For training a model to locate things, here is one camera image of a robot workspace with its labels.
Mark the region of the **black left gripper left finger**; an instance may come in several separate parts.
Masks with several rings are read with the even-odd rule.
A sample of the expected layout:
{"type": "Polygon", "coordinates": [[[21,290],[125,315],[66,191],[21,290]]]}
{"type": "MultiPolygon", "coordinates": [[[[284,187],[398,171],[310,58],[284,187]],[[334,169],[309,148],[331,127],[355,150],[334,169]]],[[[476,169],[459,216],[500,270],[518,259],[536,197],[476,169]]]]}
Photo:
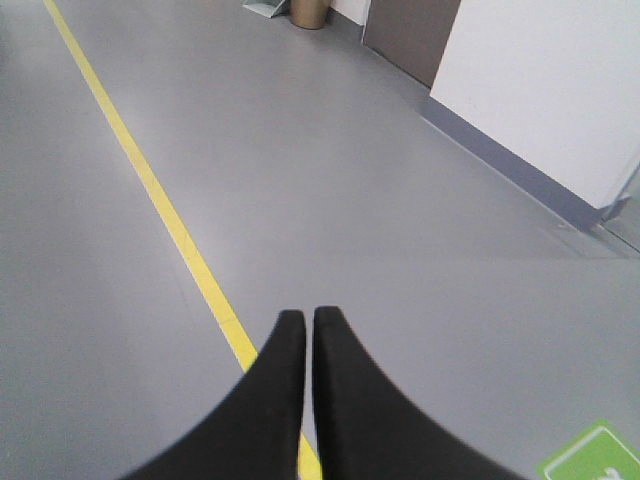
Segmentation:
{"type": "Polygon", "coordinates": [[[183,438],[128,479],[294,479],[304,405],[306,327],[284,310],[254,363],[183,438]]]}

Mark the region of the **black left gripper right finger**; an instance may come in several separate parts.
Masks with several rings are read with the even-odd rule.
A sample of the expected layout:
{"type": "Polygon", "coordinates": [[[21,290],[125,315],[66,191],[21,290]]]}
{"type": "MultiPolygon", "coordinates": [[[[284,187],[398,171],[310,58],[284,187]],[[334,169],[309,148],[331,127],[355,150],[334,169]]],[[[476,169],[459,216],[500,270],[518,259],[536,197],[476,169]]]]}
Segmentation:
{"type": "Polygon", "coordinates": [[[514,479],[412,403],[336,306],[314,312],[312,394],[326,479],[514,479]]]}

